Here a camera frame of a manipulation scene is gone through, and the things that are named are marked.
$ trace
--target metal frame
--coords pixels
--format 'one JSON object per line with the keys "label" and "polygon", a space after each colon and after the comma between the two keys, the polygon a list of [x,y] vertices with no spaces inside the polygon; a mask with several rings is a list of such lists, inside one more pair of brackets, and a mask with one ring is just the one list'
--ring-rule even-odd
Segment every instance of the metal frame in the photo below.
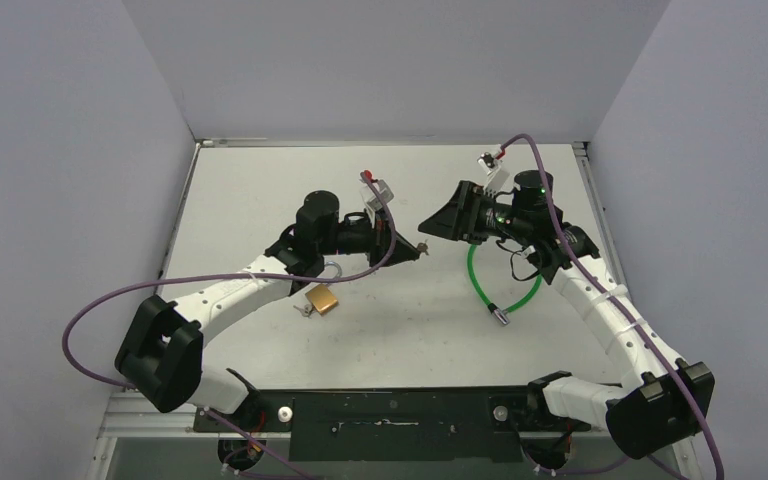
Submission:
{"label": "metal frame", "polygon": [[[404,139],[395,139],[390,141],[368,141],[368,140],[340,140],[340,141],[282,141],[270,140],[267,138],[238,138],[238,139],[204,139],[196,142],[195,151],[190,163],[187,178],[181,192],[178,209],[176,212],[175,223],[166,245],[166,251],[161,265],[160,276],[166,274],[171,252],[175,245],[178,234],[181,217],[186,206],[189,189],[192,184],[193,175],[198,162],[199,153],[202,148],[239,148],[239,147],[311,147],[311,146],[386,146],[386,145],[470,145],[470,144],[492,144],[494,139],[486,137],[480,138],[457,138],[447,139],[429,136],[410,136]],[[584,142],[573,142],[573,153],[578,163],[579,172],[584,181],[585,190],[590,200],[594,216],[597,221],[599,232],[604,241],[606,260],[614,271],[614,274],[623,284],[625,275],[619,261],[613,236],[611,235],[607,221],[604,215],[604,207],[599,199],[595,181],[590,170],[590,162],[587,156],[586,144]],[[171,413],[159,413],[154,406],[146,400],[140,393],[135,391],[125,391],[114,393],[108,402],[107,411],[99,431],[99,437],[96,443],[93,461],[87,472],[87,479],[100,480],[105,479],[110,468],[110,461],[116,447],[117,438],[228,438],[235,439],[239,436],[235,433],[199,433],[193,431],[192,425],[197,409],[190,405],[185,405]],[[587,437],[608,437],[608,433],[600,430],[578,433],[579,436]],[[556,432],[520,432],[521,438],[539,439],[557,436]],[[262,439],[286,439],[291,438],[290,433],[258,433],[256,438]],[[682,475],[691,479],[701,479],[701,469],[699,468],[695,450],[691,439],[685,439],[673,445],[676,459]]]}

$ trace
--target robotic arm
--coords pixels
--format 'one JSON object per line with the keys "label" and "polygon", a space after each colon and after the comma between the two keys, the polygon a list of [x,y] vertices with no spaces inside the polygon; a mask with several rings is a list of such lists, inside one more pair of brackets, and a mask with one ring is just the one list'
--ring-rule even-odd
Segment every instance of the robotic arm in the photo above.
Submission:
{"label": "robotic arm", "polygon": [[[629,457],[642,458],[660,448],[699,432],[687,401],[655,355],[640,341],[621,312],[608,301],[622,302],[652,342],[675,365],[696,403],[707,415],[714,377],[704,363],[689,365],[641,318],[628,299],[628,290],[616,283],[599,250],[579,227],[563,222],[563,234],[582,265],[609,287],[600,293],[560,247],[552,224],[546,191],[538,171],[524,171],[514,178],[511,192],[500,192],[507,178],[501,152],[485,154],[479,164],[487,184],[461,181],[451,200],[419,226],[419,231],[447,240],[480,245],[489,237],[521,244],[523,254],[543,278],[575,308],[620,373],[620,386],[600,385],[557,372],[532,382],[541,408],[551,415],[573,418],[610,432]],[[547,174],[549,188],[552,176]],[[498,197],[512,195],[510,204]]]}
{"label": "robotic arm", "polygon": [[[381,200],[392,199],[386,184],[380,180],[378,184]],[[335,254],[365,253],[369,265],[377,265],[394,235],[395,249],[383,266],[419,258],[416,247],[391,231],[386,210],[368,186],[362,194],[366,211],[349,213],[342,220],[333,193],[309,194],[296,212],[296,222],[240,270],[251,272],[251,279],[218,282],[172,301],[157,295],[146,299],[122,342],[116,369],[163,413],[184,403],[227,414],[244,408],[244,401],[256,393],[254,387],[233,370],[202,365],[202,350],[241,318],[307,285],[255,278],[255,273],[316,277],[324,269],[323,257]]]}

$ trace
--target screw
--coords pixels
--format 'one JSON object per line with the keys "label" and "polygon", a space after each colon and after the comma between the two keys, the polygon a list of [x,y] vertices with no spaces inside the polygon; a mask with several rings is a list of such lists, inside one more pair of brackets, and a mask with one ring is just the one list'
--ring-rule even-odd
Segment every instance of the screw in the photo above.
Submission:
{"label": "screw", "polygon": [[293,410],[290,407],[281,407],[278,409],[278,420],[287,423],[293,419]]}
{"label": "screw", "polygon": [[505,407],[504,405],[499,405],[498,407],[493,409],[493,418],[500,422],[504,422],[508,419],[508,407]]}

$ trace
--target gray wall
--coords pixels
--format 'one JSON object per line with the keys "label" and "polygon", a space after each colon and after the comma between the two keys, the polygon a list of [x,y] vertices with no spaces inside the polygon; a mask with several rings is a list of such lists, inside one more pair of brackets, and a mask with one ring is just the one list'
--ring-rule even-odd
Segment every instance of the gray wall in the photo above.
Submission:
{"label": "gray wall", "polygon": [[124,0],[195,135],[590,139],[667,0]]}
{"label": "gray wall", "polygon": [[[119,0],[0,2],[0,479],[86,472],[110,389],[83,304],[156,276],[193,142]],[[136,296],[79,326],[113,373]]]}
{"label": "gray wall", "polygon": [[768,478],[768,1],[673,0],[591,153],[635,301],[714,371],[727,477]]}

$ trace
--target white table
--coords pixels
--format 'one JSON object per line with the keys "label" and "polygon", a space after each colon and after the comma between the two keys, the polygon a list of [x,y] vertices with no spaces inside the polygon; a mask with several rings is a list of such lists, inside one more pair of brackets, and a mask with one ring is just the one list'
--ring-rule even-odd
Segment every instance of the white table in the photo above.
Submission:
{"label": "white table", "polygon": [[[302,293],[246,317],[206,349],[205,363],[232,367],[259,388],[370,388],[522,385],[557,370],[595,382],[618,376],[573,309],[544,284],[502,327],[473,291],[466,273],[468,245],[420,234],[416,227],[449,200],[459,180],[482,182],[475,159],[487,146],[345,146],[206,148],[199,153],[167,267],[168,277],[231,272],[271,245],[305,195],[324,189],[340,198],[341,213],[362,210],[358,174],[369,169],[396,198],[397,228],[430,256],[332,287],[340,305],[324,317],[303,318],[293,305]],[[596,219],[572,147],[541,147],[555,176],[565,220],[600,248]],[[505,157],[512,173],[533,169],[530,150]],[[477,275],[500,306],[520,298],[531,282],[511,279],[505,254],[492,242],[475,256]],[[344,274],[366,268],[362,255],[335,257]],[[532,271],[519,262],[520,274]],[[331,275],[327,269],[323,275]],[[162,291],[170,300],[197,285]]]}

